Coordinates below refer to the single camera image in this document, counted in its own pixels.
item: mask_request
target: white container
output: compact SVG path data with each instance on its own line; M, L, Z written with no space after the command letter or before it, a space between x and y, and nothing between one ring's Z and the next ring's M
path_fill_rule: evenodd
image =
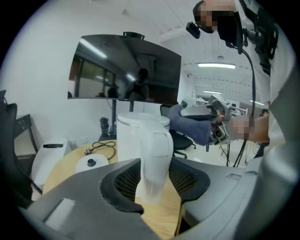
M40 189L43 189L45 181L55 164L70 151L68 140L64 137L55 137L44 142L34 158L31 170L32 180Z
M152 120L160 123L168 131L170 120L164 116L155 116L142 112L120 113L117 117L118 161L141 158L140 123Z
M142 121L140 134L145 137L141 141L141 181L136 196L143 203L157 204L169 172L173 140L169 131L155 121Z

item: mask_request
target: black chair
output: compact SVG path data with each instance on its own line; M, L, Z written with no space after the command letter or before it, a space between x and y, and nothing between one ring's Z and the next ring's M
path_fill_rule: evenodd
M14 131L17 105L4 102L4 94L0 96L0 170L7 186L11 189L17 206L28 208L32 203L31 180L22 173L15 155Z
M164 117L168 117L168 113L171 107L171 105L161 105L160 114ZM193 145L194 149L196 149L196 145L193 143L193 141L187 138L186 136L177 133L175 130L170 130L170 134L173 139L173 156L175 156L175 153L177 153L183 155L184 158L187 158L187 155L182 152L179 152L179 150L185 150L191 145Z

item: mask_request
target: wooden table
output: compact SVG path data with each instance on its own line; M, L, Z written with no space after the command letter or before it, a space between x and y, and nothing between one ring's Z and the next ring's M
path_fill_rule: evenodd
M50 172L44 185L43 194L75 174L76 164L85 156L84 151L91 147L91 145L84 145L61 159ZM113 150L104 147L93 151L93 153L102 154L109 158L113 154ZM118 156L116 153L115 156L109 160L109 163L112 164L117 161ZM166 240L174 236L180 211L180 197L169 177L167 177L165 182L165 188L159 204L144 204L139 197L135 199L135 202L143 206L144 214L142 214L142 219L161 239Z

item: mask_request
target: black strap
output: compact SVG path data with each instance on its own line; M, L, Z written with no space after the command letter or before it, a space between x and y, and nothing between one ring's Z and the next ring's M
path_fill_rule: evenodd
M0 113L6 113L7 103L4 97L5 93L6 90L0 91Z
M263 71L270 76L271 66L269 59L274 58L278 42L278 29L275 26L275 21L261 7L258 9L258 13L256 14L246 6L244 0L240 0L240 4L246 17L254 25L254 30L257 36L255 51L259 56L260 65L262 66Z

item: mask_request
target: black screen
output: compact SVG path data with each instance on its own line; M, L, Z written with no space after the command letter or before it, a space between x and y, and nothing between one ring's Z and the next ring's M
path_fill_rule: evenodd
M180 55L145 40L83 36L70 69L68 98L176 104L180 67Z

